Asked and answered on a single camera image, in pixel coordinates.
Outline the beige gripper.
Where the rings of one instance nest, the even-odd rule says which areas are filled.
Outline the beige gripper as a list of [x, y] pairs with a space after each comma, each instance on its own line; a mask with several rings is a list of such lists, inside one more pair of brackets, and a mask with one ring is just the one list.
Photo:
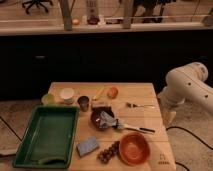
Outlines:
[[161, 107], [162, 120], [165, 127], [168, 127], [176, 117], [176, 110], [174, 107]]

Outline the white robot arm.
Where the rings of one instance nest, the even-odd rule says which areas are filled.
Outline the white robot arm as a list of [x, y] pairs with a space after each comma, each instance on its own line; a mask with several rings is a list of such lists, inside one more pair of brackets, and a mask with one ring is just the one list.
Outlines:
[[213, 114], [213, 87], [205, 83], [207, 78], [208, 69], [200, 62], [174, 68], [166, 74], [166, 86], [157, 95], [165, 126], [172, 123], [176, 116], [175, 108], [186, 99]]

